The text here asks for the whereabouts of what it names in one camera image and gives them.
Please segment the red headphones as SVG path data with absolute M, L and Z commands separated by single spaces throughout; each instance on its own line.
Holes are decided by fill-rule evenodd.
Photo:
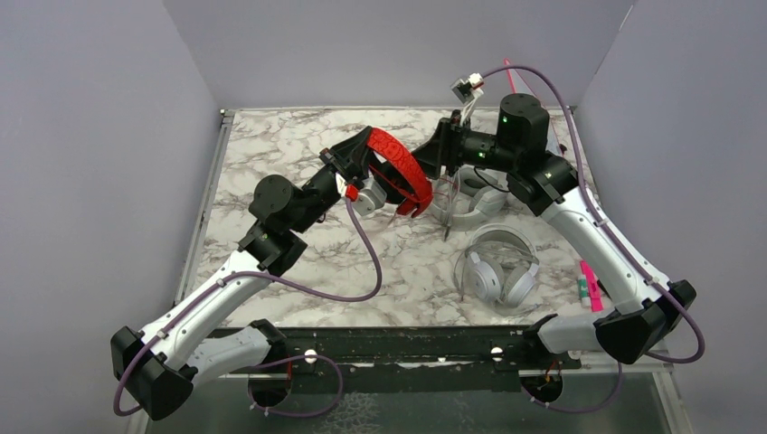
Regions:
M 366 145 L 402 178 L 397 184 L 392 175 L 383 172 L 384 165 L 378 160 L 368 165 L 374 175 L 383 179 L 404 198 L 396 213 L 415 218 L 426 211 L 433 199 L 432 184 L 404 144 L 388 132 L 372 127 Z

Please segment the white gaming headset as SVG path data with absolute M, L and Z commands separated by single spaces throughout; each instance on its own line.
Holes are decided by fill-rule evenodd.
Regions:
M 534 288 L 539 269 L 536 248 L 524 233 L 489 223 L 459 254 L 452 281 L 461 297 L 470 293 L 496 310 L 513 310 Z

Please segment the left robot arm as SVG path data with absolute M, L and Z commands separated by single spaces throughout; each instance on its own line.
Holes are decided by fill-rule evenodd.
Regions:
M 127 417 L 124 394 L 135 411 L 161 420 L 191 396 L 194 389 L 241 368 L 269 372 L 291 362 L 279 331 L 259 321 L 224 337 L 213 330 L 237 307 L 273 283 L 286 283 L 286 272 L 306 250 L 301 234 L 320 222 L 337 203 L 351 218 L 355 206 L 372 194 L 372 171 L 386 151 L 408 151 L 386 132 L 367 127 L 321 152 L 322 165 L 303 185 L 282 175 L 258 182 L 250 205 L 254 224 L 214 274 L 180 304 L 139 330 L 119 329 L 111 338 L 118 382 L 112 406 Z

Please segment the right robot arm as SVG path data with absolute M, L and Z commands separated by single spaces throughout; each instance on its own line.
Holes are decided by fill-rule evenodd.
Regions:
M 505 174 L 510 193 L 572 245 L 613 304 L 609 313 L 538 321 L 525 331 L 524 360 L 543 368 L 569 351 L 603 351 L 625 364 L 653 355 L 652 347 L 689 318 L 696 291 L 639 254 L 597 208 L 578 170 L 547 149 L 550 116 L 540 101 L 524 93 L 505 96 L 493 134 L 459 122 L 458 112 L 441 118 L 414 150 L 426 175 L 435 179 L 443 168 L 454 172 L 464 165 Z

